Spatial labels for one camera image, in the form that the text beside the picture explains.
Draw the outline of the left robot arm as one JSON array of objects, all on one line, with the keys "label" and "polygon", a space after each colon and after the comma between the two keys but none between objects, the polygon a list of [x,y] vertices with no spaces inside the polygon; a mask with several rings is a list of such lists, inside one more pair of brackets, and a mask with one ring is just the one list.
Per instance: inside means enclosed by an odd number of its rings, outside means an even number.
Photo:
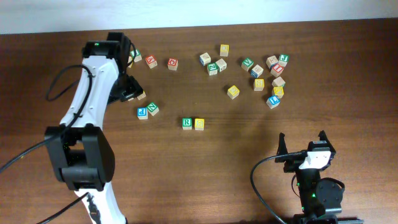
[{"label": "left robot arm", "polygon": [[122,32],[110,32],[104,41],[87,42],[73,101],[60,124],[45,132],[57,180],[82,199],[93,223],[127,223],[111,184],[115,156],[103,133],[103,120],[109,104],[143,92],[127,74],[133,47]]}]

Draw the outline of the green R letter block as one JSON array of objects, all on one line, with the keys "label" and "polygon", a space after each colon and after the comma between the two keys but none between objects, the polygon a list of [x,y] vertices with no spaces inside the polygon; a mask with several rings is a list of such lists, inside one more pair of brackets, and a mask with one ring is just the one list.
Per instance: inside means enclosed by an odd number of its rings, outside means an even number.
[{"label": "green R letter block", "polygon": [[192,119],[191,118],[182,118],[182,129],[189,130],[192,129]]}]

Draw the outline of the yellow S letter block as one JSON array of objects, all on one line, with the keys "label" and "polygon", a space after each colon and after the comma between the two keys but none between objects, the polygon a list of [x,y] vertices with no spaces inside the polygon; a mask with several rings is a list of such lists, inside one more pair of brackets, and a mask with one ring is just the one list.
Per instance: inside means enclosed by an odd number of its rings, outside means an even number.
[{"label": "yellow S letter block", "polygon": [[203,131],[205,128],[205,120],[202,118],[195,118],[194,127],[197,131]]},{"label": "yellow S letter block", "polygon": [[254,91],[262,91],[265,87],[264,79],[255,79],[254,80]]}]

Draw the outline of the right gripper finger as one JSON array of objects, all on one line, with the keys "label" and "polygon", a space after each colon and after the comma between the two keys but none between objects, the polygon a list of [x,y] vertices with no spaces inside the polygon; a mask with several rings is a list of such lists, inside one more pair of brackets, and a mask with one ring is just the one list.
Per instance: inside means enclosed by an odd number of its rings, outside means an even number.
[{"label": "right gripper finger", "polygon": [[286,155],[287,153],[288,153],[288,150],[287,150],[287,146],[285,143],[285,134],[280,133],[279,134],[279,144],[278,144],[278,148],[277,148],[277,155],[282,156],[282,155]]},{"label": "right gripper finger", "polygon": [[325,141],[327,144],[330,143],[330,141],[327,138],[326,132],[324,130],[320,131],[318,134],[318,137],[321,141]]}]

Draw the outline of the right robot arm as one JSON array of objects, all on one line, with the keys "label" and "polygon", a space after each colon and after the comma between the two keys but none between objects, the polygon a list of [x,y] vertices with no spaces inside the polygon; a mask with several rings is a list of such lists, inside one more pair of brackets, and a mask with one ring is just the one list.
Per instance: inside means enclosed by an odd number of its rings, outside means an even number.
[{"label": "right robot arm", "polygon": [[302,213],[294,215],[292,223],[363,223],[359,218],[338,218],[345,185],[339,180],[320,176],[331,165],[336,151],[326,133],[320,131],[319,140],[311,141],[306,150],[289,153],[285,134],[279,134],[276,162],[284,164],[285,173],[297,179]]}]

